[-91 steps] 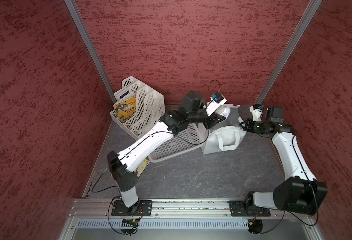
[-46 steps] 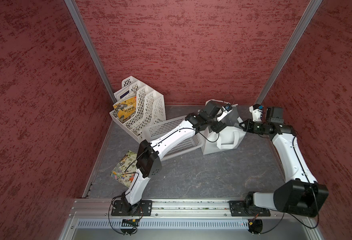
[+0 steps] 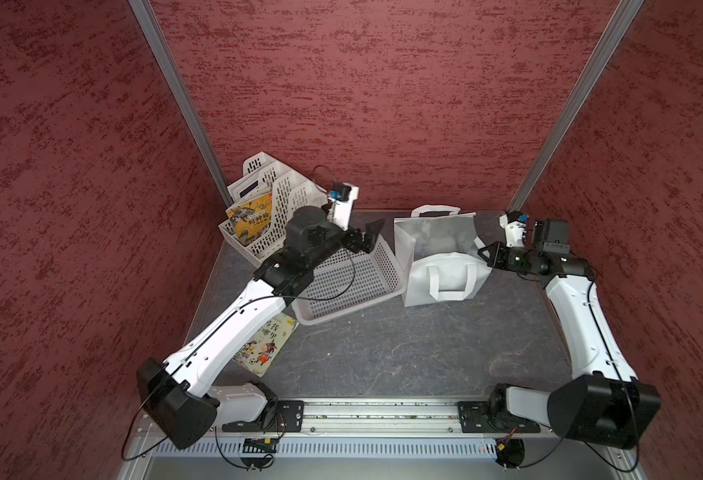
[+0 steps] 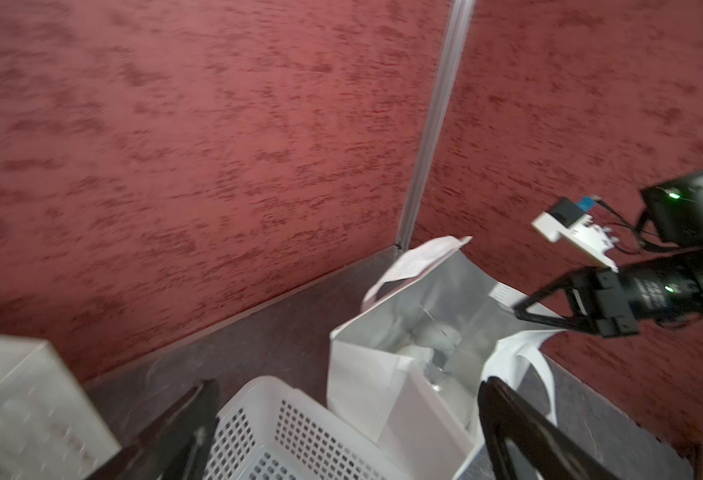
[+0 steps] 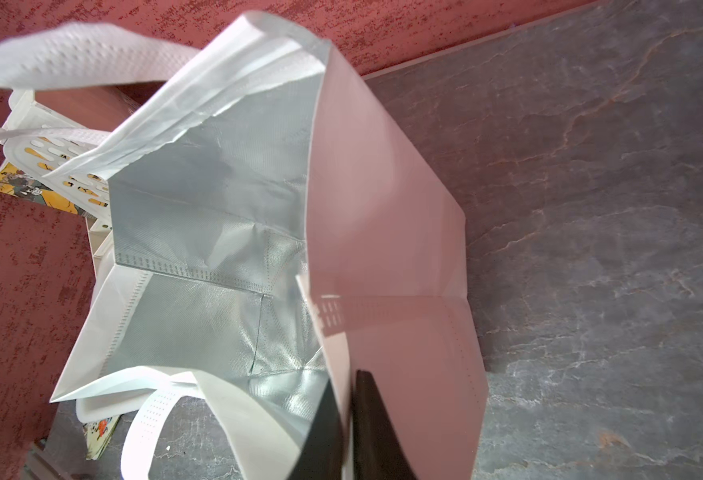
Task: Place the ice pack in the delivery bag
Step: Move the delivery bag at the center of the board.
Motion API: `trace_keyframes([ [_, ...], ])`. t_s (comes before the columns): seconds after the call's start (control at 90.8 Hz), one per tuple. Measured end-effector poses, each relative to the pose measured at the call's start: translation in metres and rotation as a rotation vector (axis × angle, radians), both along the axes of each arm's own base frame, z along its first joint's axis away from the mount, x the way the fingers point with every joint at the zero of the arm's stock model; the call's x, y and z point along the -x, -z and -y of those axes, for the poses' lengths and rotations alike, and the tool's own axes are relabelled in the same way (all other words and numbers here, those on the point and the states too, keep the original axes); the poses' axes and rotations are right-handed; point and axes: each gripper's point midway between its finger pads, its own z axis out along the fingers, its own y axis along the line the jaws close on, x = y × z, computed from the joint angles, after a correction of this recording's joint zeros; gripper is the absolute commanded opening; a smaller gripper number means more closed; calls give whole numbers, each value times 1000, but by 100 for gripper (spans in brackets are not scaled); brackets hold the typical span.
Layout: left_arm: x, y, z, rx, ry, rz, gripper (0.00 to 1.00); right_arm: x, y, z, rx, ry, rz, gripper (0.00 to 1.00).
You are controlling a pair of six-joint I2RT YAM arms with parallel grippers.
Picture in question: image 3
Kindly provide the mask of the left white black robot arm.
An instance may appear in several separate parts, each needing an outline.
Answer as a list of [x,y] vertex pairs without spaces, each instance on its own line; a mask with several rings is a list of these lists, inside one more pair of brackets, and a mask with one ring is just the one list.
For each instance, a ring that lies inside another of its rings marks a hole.
[[303,299],[316,269],[339,251],[369,253],[385,221],[343,227],[323,207],[299,208],[284,246],[264,260],[240,296],[202,333],[166,360],[146,360],[137,384],[146,412],[173,446],[184,450],[221,422],[224,408],[210,390],[221,371],[258,330]]

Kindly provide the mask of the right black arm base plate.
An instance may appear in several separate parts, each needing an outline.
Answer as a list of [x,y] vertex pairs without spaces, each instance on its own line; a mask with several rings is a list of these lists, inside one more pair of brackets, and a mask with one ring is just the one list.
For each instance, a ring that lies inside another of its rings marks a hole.
[[495,411],[487,401],[462,401],[457,404],[461,432],[483,434],[521,434],[541,432],[539,424],[513,416],[505,410]]

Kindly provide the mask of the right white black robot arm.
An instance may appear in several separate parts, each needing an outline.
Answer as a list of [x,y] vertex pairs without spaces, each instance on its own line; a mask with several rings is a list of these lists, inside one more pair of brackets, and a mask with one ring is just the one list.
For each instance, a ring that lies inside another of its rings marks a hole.
[[533,276],[551,303],[571,356],[570,382],[553,392],[499,384],[489,398],[493,428],[531,421],[563,439],[622,450],[639,445],[661,408],[657,388],[639,381],[621,353],[597,294],[597,273],[569,246],[565,220],[501,216],[505,241],[479,248],[495,270]]

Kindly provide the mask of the white insulated delivery bag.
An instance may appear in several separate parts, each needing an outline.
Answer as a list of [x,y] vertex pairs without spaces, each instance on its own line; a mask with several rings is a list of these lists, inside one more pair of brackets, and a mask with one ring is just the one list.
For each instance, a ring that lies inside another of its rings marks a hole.
[[393,220],[393,236],[407,280],[407,307],[474,298],[491,275],[491,267],[479,257],[485,243],[477,235],[473,212],[424,205]]

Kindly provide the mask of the white perforated plastic basket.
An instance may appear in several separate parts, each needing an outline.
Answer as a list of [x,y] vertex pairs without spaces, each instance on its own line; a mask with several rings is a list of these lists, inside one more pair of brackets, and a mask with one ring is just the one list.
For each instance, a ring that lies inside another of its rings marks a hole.
[[371,253],[334,254],[314,275],[313,283],[292,304],[297,320],[307,326],[386,302],[407,288],[403,269],[383,238]]

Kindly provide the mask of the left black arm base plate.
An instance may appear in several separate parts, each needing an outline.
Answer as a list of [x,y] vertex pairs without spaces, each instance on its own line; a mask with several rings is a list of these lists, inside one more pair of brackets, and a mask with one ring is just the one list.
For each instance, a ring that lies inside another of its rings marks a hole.
[[305,402],[301,400],[271,401],[256,420],[225,424],[220,430],[248,433],[298,433],[302,430],[305,406]]

